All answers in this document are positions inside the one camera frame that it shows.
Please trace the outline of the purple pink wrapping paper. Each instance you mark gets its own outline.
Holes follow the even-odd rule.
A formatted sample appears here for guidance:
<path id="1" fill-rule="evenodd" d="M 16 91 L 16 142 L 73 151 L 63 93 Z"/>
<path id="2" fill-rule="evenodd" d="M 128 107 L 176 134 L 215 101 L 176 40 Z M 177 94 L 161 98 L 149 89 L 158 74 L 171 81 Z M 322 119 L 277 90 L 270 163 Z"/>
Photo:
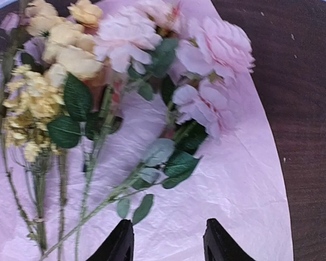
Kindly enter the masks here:
<path id="1" fill-rule="evenodd" d="M 167 107 L 156 78 L 149 81 L 151 98 L 127 88 L 128 76 L 117 69 L 129 56 L 134 64 L 152 62 L 148 51 L 162 37 L 154 24 L 128 11 L 141 1 L 102 1 L 103 15 L 86 29 L 93 36 L 94 56 L 102 64 L 99 75 L 85 81 L 93 107 L 81 125 L 81 140 L 67 156 L 68 181 L 61 260 L 87 260 L 112 230 L 130 220 L 135 260 L 203 260 L 207 219 L 224 223 L 227 232 L 255 260 L 292 260 L 293 247 L 288 200 L 272 131 L 252 79 L 257 67 L 255 38 L 238 22 L 219 14 L 211 1 L 163 1 L 178 5 L 182 23 L 189 19 L 221 18 L 248 36 L 254 67 L 241 74 L 228 92 L 233 128 L 219 141 L 206 138 L 195 152 L 199 163 L 192 175 L 172 189 L 154 185 L 129 189 L 125 218 L 115 203 L 104 207 L 70 235 L 79 223 L 82 205 L 92 212 L 139 163 L 147 147 L 166 126 Z M 47 243 L 45 258 L 28 238 L 19 215 L 0 150 L 0 260 L 58 260 L 59 173 L 47 176 L 45 198 Z"/>

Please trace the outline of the small yellow daisy bunch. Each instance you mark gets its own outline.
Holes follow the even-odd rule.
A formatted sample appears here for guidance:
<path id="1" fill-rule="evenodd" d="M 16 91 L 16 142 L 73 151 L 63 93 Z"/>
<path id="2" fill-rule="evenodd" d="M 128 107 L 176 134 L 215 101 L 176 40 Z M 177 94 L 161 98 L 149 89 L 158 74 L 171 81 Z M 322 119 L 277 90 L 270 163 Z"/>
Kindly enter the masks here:
<path id="1" fill-rule="evenodd" d="M 28 192 L 33 197 L 36 218 L 28 221 L 29 237 L 36 240 L 41 252 L 47 250 L 44 200 L 46 176 L 58 153 L 47 125 L 56 119 L 64 106 L 63 84 L 66 72 L 53 65 L 45 73 L 36 72 L 29 64 L 13 69 L 13 79 L 6 86 L 8 98 L 3 102 L 8 111 L 3 130 L 5 147 L 16 148 L 22 156 L 22 165 L 32 185 Z"/>

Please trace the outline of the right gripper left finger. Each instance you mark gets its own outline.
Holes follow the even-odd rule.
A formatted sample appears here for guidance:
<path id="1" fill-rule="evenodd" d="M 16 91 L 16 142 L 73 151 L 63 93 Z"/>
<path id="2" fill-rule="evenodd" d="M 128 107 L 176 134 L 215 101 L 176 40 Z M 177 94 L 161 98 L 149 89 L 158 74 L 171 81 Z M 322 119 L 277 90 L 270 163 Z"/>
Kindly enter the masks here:
<path id="1" fill-rule="evenodd" d="M 123 219 L 87 261 L 133 261 L 133 258 L 133 224 Z"/>

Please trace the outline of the pink rose flower stem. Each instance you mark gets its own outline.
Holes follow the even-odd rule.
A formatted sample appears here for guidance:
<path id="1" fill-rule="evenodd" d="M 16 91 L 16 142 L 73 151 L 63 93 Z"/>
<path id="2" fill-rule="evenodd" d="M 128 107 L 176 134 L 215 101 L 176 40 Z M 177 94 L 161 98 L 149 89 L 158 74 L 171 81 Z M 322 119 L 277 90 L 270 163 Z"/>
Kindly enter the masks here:
<path id="1" fill-rule="evenodd" d="M 166 126 L 130 175 L 99 206 L 87 213 L 82 205 L 79 223 L 70 231 L 76 237 L 109 204 L 115 203 L 118 215 L 125 218 L 129 189 L 139 192 L 154 185 L 172 189 L 188 179 L 199 163 L 195 152 L 204 140 L 219 141 L 232 130 L 228 90 L 254 67 L 246 33 L 221 18 L 189 19 L 183 24 L 179 6 L 163 1 L 141 1 L 128 11 L 153 22 L 162 41 L 148 51 L 150 64 L 134 64 L 134 57 L 129 56 L 117 71 L 128 76 L 127 88 L 135 88 L 146 99 L 152 96 L 149 81 L 158 80 L 167 107 Z"/>

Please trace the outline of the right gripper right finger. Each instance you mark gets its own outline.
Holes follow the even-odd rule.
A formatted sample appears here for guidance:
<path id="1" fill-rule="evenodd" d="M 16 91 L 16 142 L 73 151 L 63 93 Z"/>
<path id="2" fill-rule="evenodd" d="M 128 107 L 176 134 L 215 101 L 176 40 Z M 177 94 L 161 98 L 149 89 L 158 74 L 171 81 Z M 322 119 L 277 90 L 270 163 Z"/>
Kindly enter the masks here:
<path id="1" fill-rule="evenodd" d="M 215 218 L 206 221 L 203 243 L 206 261 L 255 261 Z"/>

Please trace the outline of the cream rose flower stem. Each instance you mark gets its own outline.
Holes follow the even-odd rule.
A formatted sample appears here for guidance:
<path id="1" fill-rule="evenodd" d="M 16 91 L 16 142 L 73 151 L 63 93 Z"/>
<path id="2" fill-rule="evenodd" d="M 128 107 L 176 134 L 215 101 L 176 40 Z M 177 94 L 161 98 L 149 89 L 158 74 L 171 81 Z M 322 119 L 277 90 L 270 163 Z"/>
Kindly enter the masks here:
<path id="1" fill-rule="evenodd" d="M 28 175 L 22 165 L 22 156 L 16 148 L 5 147 L 3 123 L 8 111 L 3 102 L 8 98 L 6 84 L 13 79 L 14 68 L 29 64 L 33 70 L 45 73 L 53 65 L 58 65 L 66 72 L 63 84 L 64 106 L 56 119 L 48 123 L 47 129 L 51 140 L 56 144 L 58 153 L 53 156 L 52 168 L 59 173 L 59 228 L 57 259 L 62 259 L 65 230 L 65 207 L 67 205 L 68 167 L 67 156 L 71 148 L 76 147 L 82 137 L 81 123 L 87 121 L 92 111 L 93 100 L 85 81 L 95 79 L 102 64 L 94 56 L 93 36 L 86 34 L 86 29 L 99 23 L 103 13 L 90 1 L 77 1 L 68 7 L 70 20 L 59 16 L 56 8 L 46 1 L 20 1 L 19 11 L 9 13 L 0 24 L 0 29 L 9 36 L 9 43 L 0 54 L 0 150 L 4 171 L 8 178 L 19 215 L 30 229 L 28 221 L 36 218 L 33 197 L 28 192 L 32 185 L 27 183 Z M 45 258 L 51 250 L 41 252 Z"/>

